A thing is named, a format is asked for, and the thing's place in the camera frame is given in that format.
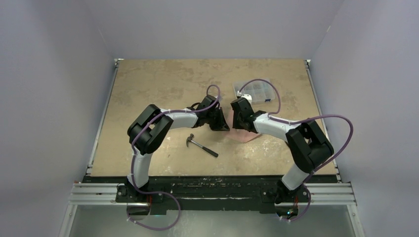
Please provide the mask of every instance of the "hammer head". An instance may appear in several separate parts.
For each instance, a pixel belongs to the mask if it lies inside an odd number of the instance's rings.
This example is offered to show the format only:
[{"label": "hammer head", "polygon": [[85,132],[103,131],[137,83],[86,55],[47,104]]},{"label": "hammer head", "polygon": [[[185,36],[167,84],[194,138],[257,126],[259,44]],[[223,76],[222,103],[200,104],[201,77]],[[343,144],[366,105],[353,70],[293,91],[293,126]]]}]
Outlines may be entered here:
[{"label": "hammer head", "polygon": [[194,137],[194,135],[191,133],[191,135],[186,138],[186,146],[189,147],[189,142],[192,141],[192,138]]}]

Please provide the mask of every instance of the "gray wall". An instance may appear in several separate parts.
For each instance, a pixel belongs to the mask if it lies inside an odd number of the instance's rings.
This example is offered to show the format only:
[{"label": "gray wall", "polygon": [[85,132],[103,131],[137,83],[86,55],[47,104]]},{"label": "gray wall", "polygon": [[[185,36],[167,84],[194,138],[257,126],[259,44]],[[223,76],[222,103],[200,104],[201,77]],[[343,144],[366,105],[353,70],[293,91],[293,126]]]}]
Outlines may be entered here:
[{"label": "gray wall", "polygon": [[0,236],[58,235],[113,63],[82,1],[2,1]]},{"label": "gray wall", "polygon": [[[324,113],[355,133],[337,159],[368,236],[419,236],[419,1],[345,0],[312,61]],[[326,121],[333,144],[347,125]]]},{"label": "gray wall", "polygon": [[313,56],[343,0],[86,0],[116,58]]}]

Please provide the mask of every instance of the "metal frame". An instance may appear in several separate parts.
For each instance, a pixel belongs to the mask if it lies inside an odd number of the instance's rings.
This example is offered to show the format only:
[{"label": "metal frame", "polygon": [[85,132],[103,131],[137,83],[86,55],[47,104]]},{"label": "metal frame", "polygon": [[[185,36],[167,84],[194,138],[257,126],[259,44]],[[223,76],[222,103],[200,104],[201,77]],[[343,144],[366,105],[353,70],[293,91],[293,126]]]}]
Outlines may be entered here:
[{"label": "metal frame", "polygon": [[109,88],[108,97],[106,99],[105,107],[103,108],[103,112],[102,112],[102,118],[100,119],[99,127],[98,127],[97,132],[96,132],[96,137],[94,138],[93,148],[92,148],[92,151],[91,151],[91,154],[90,154],[90,159],[89,159],[89,164],[87,166],[86,174],[90,174],[91,170],[93,168],[93,161],[94,161],[94,157],[96,156],[96,150],[97,150],[97,142],[99,141],[100,133],[102,131],[102,126],[103,126],[103,121],[105,120],[106,111],[108,110],[109,100],[111,99],[112,89],[114,88],[114,83],[115,83],[115,79],[117,77],[117,72],[118,72],[120,60],[121,59],[118,59],[115,62],[115,71],[114,71],[114,75],[112,77],[111,88]]},{"label": "metal frame", "polygon": [[[69,205],[124,205],[147,206],[145,202],[115,202],[117,185],[120,184],[75,184],[71,190]],[[350,184],[306,184],[310,191],[311,205],[355,205]],[[275,206],[292,206],[293,203],[283,202]]]},{"label": "metal frame", "polygon": [[[102,118],[99,123],[99,127],[96,133],[94,145],[92,148],[92,152],[90,155],[88,167],[86,170],[86,174],[90,175],[94,158],[96,155],[96,148],[98,139],[102,130],[103,121],[106,115],[106,111],[108,108],[109,100],[111,97],[113,85],[115,83],[115,78],[118,72],[119,61],[122,59],[116,60],[115,63],[115,72],[112,79],[112,85],[109,89],[108,98],[105,104],[105,108],[102,113]],[[306,71],[308,77],[310,79],[311,87],[313,90],[313,94],[316,100],[317,108],[319,110],[319,114],[322,115],[322,111],[319,105],[319,101],[317,98],[316,91],[314,89],[313,80],[311,77],[311,73],[309,70],[309,64],[307,61],[304,61]],[[325,135],[329,138],[326,125],[324,120],[322,119],[323,128],[325,131]],[[335,161],[333,161],[336,169],[336,177],[339,183],[336,184],[306,184],[309,191],[312,194],[312,201],[311,205],[346,205],[349,212],[349,218],[354,230],[354,234],[356,237],[365,237],[365,233],[362,228],[362,224],[359,220],[358,209],[356,206],[356,199],[352,190],[351,184],[344,184],[341,182],[339,169]],[[64,216],[63,224],[61,226],[61,230],[59,233],[60,237],[68,237],[71,231],[71,227],[73,225],[73,220],[75,213],[77,211],[78,205],[126,205],[126,206],[146,206],[146,203],[118,203],[115,202],[115,197],[117,194],[117,185],[118,184],[86,184],[86,183],[78,183],[74,184],[71,194],[69,197],[68,207]],[[292,205],[292,203],[281,203],[277,206],[287,206]]]}]

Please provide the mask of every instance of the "clear plastic container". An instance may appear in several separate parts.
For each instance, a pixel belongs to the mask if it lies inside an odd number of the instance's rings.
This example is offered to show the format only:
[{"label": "clear plastic container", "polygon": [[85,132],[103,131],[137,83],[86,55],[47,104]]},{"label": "clear plastic container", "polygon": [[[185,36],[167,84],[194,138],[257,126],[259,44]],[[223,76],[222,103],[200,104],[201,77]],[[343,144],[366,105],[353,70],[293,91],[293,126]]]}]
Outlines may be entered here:
[{"label": "clear plastic container", "polygon": [[[242,86],[248,81],[237,81],[233,83],[234,94],[237,96],[237,91],[242,88]],[[242,94],[251,95],[251,102],[253,103],[263,103],[269,102],[275,99],[274,89],[266,82],[263,81],[253,81],[249,83],[242,90]]]}]

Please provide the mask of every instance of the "purple cable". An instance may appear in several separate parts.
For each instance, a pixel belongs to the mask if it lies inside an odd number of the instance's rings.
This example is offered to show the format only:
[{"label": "purple cable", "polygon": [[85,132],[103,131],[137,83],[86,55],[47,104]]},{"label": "purple cable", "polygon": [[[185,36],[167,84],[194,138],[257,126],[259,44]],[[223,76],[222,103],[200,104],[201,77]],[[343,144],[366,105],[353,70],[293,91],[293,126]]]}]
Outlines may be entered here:
[{"label": "purple cable", "polygon": [[265,80],[265,79],[259,79],[259,78],[257,78],[257,79],[253,79],[253,80],[249,80],[248,82],[246,82],[243,86],[242,86],[242,88],[240,88],[240,90],[239,90],[239,92],[241,92],[244,88],[245,88],[245,86],[247,86],[249,83],[251,83],[251,82],[254,82],[254,81],[256,81],[256,80],[259,80],[259,81],[263,81],[263,82],[266,82],[266,83],[268,83],[274,90],[275,90],[275,93],[276,93],[276,96],[278,97],[278,110],[276,111],[276,112],[269,112],[268,113],[268,116],[269,115],[276,115],[276,114],[278,114],[279,113],[279,111],[281,110],[281,98],[279,97],[279,92],[278,92],[278,90],[277,90],[277,88],[271,83],[271,82],[269,82],[269,81],[267,81],[267,80]]},{"label": "purple cable", "polygon": [[129,213],[128,213],[128,211],[126,212],[126,215],[127,215],[127,217],[128,217],[128,220],[130,220],[131,222],[133,222],[134,224],[137,224],[137,225],[139,225],[139,226],[142,226],[142,227],[145,227],[145,228],[147,228],[147,229],[150,229],[150,230],[154,230],[154,231],[164,231],[164,230],[168,230],[168,229],[170,229],[170,228],[172,228],[176,223],[177,223],[177,221],[179,221],[179,218],[180,218],[180,212],[181,212],[181,209],[180,209],[180,204],[179,204],[179,201],[172,195],[172,194],[169,194],[169,193],[166,193],[166,192],[160,192],[160,191],[157,191],[157,192],[144,192],[144,191],[141,191],[138,187],[137,187],[137,184],[135,183],[135,178],[134,178],[134,164],[135,164],[135,158],[136,158],[136,156],[137,156],[137,150],[135,149],[135,146],[134,146],[134,144],[137,142],[137,140],[138,140],[138,138],[141,136],[141,134],[151,125],[151,124],[153,124],[154,123],[154,121],[156,121],[158,118],[160,118],[161,116],[163,116],[163,115],[165,115],[165,114],[169,114],[169,113],[200,113],[200,112],[202,112],[202,111],[205,111],[205,110],[208,110],[209,108],[211,108],[212,106],[214,106],[217,102],[218,102],[218,99],[220,98],[220,95],[221,95],[221,91],[220,91],[220,87],[218,87],[217,85],[214,85],[214,84],[212,84],[212,85],[210,85],[210,86],[208,86],[208,88],[207,88],[207,95],[208,95],[208,90],[209,90],[209,88],[210,87],[212,87],[212,86],[214,86],[214,87],[216,87],[217,88],[217,90],[218,90],[218,96],[217,96],[217,98],[216,98],[216,100],[210,105],[210,106],[208,106],[208,107],[206,107],[206,108],[204,108],[204,109],[201,109],[201,110],[193,110],[193,111],[188,111],[188,110],[171,110],[171,111],[165,111],[165,112],[161,112],[160,114],[158,114],[157,116],[155,116],[154,118],[152,118],[146,125],[145,125],[145,127],[137,134],[137,136],[134,138],[134,140],[132,141],[132,143],[131,143],[131,148],[132,148],[132,150],[134,151],[134,155],[132,156],[132,161],[131,161],[131,180],[132,180],[132,185],[134,186],[134,188],[135,188],[135,190],[137,191],[137,192],[139,192],[139,193],[141,193],[141,194],[146,194],[146,195],[148,195],[148,194],[164,194],[164,195],[167,195],[167,196],[169,196],[169,197],[171,197],[175,202],[176,202],[176,204],[177,204],[177,208],[178,208],[178,215],[177,215],[177,217],[176,217],[176,220],[172,223],[172,224],[170,224],[169,226],[166,226],[166,227],[162,227],[162,228],[157,228],[157,227],[151,227],[151,226],[147,226],[147,225],[144,225],[144,224],[142,224],[142,223],[139,223],[139,222],[137,222],[137,221],[135,221],[135,220],[133,220],[130,216],[129,216]]}]

